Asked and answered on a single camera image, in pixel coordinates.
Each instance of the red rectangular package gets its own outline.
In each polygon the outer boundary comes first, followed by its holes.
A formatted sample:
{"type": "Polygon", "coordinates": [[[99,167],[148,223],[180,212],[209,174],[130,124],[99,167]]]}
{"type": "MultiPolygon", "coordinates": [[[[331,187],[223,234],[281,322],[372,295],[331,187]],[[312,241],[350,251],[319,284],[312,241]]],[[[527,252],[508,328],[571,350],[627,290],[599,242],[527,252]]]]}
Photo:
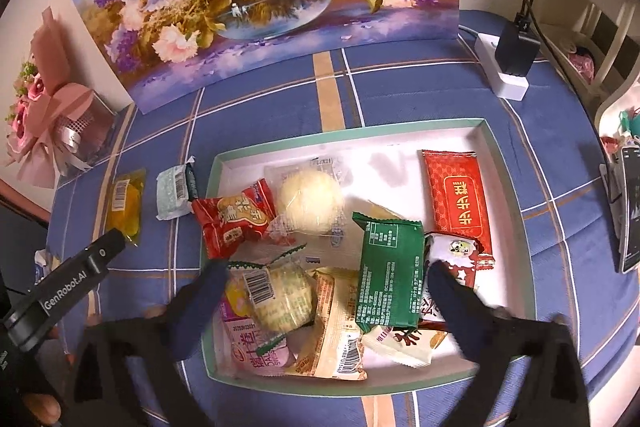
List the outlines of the red rectangular package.
{"type": "Polygon", "coordinates": [[[493,269],[489,215],[476,153],[423,150],[422,156],[437,230],[477,239],[482,252],[476,268],[493,269]]]}
{"type": "Polygon", "coordinates": [[[197,199],[192,207],[210,259],[228,259],[246,239],[261,239],[275,216],[271,189],[264,178],[237,196],[197,199]]]}

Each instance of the blue tablecloth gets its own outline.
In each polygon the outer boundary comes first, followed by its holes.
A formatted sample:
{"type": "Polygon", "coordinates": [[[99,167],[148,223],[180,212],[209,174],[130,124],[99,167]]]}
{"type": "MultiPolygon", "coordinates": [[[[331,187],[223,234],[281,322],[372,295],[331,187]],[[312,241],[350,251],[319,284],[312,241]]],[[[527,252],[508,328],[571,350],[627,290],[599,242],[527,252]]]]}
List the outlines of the blue tablecloth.
{"type": "MultiPolygon", "coordinates": [[[[462,12],[461,23],[500,34],[504,19],[462,12]]],[[[331,51],[338,112],[341,106],[347,128],[438,118],[488,121],[526,225],[537,316],[548,319],[561,312],[568,317],[593,396],[626,358],[638,328],[638,276],[614,269],[617,240],[599,179],[602,156],[596,137],[575,95],[546,60],[531,68],[522,102],[501,100],[488,87],[472,47],[473,37],[462,33],[451,40],[331,51]]],[[[194,155],[198,189],[204,194],[217,154],[322,132],[328,120],[319,97],[318,64],[314,69],[313,57],[306,56],[240,74],[145,116],[129,107],[120,116],[110,158],[76,179],[62,180],[48,248],[66,259],[102,232],[106,188],[114,176],[142,167],[147,171],[140,247],[112,262],[111,274],[97,291],[95,307],[105,320],[141,315],[147,307],[167,302],[198,273],[200,229],[195,220],[156,220],[158,173],[194,155]]],[[[89,305],[85,299],[62,321],[68,352],[79,342],[89,305]]],[[[164,425],[142,368],[133,365],[151,423],[164,425]]],[[[524,367],[524,360],[512,363],[490,423],[505,419],[524,367]]],[[[201,353],[179,370],[219,427],[373,422],[370,399],[281,396],[209,380],[201,353]]],[[[437,425],[466,385],[463,380],[386,397],[378,403],[378,418],[385,425],[437,425]]]]}

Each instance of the white tray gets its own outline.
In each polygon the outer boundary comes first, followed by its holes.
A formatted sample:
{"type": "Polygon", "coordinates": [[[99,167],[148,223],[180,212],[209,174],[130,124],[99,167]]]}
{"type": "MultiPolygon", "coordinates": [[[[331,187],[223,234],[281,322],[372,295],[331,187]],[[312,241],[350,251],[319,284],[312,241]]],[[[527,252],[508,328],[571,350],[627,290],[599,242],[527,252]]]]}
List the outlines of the white tray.
{"type": "MultiPolygon", "coordinates": [[[[507,307],[517,317],[535,319],[535,294],[524,223],[494,134],[482,119],[431,120],[349,129],[222,153],[214,160],[207,197],[238,194],[264,176],[265,166],[339,155],[351,171],[343,185],[347,215],[344,240],[340,247],[332,248],[327,237],[303,236],[308,246],[300,259],[316,261],[313,258],[319,257],[322,266],[358,269],[363,232],[351,220],[351,213],[357,210],[366,214],[368,200],[406,219],[420,220],[425,230],[433,230],[422,149],[478,154],[496,261],[493,270],[476,274],[478,295],[489,305],[507,307]]],[[[266,263],[283,251],[264,243],[244,243],[233,259],[266,263]]],[[[204,248],[201,259],[202,263],[206,261],[204,248]]],[[[308,263],[307,267],[313,266],[319,265],[308,263]]],[[[308,331],[299,330],[290,336],[289,346],[296,354],[307,334],[308,331]]],[[[435,350],[431,365],[422,369],[390,362],[366,349],[364,365],[369,378],[364,381],[257,377],[236,371],[228,344],[222,322],[216,315],[202,340],[207,373],[212,379],[250,389],[303,396],[403,393],[466,378],[474,367],[460,357],[452,335],[448,335],[435,350]]]]}

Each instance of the power strip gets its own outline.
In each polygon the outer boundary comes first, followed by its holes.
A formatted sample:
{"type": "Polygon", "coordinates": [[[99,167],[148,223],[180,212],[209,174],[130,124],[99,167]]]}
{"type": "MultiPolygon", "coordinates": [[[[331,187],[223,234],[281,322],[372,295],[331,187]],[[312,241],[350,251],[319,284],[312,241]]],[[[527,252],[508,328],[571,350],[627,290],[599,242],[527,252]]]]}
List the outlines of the power strip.
{"type": "Polygon", "coordinates": [[[522,100],[529,88],[529,82],[526,76],[502,73],[495,60],[495,48],[499,40],[500,37],[495,35],[478,34],[475,46],[476,54],[478,54],[480,64],[495,96],[509,100],[522,100]]]}

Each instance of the green snack package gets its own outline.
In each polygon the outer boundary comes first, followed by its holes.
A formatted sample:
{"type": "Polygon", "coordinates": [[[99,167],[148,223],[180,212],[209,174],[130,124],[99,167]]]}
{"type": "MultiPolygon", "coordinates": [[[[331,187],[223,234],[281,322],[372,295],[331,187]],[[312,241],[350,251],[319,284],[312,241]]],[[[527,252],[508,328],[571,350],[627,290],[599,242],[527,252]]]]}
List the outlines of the green snack package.
{"type": "Polygon", "coordinates": [[[374,219],[359,212],[353,220],[364,230],[356,322],[415,328],[422,297],[424,230],[420,221],[374,219]]]}

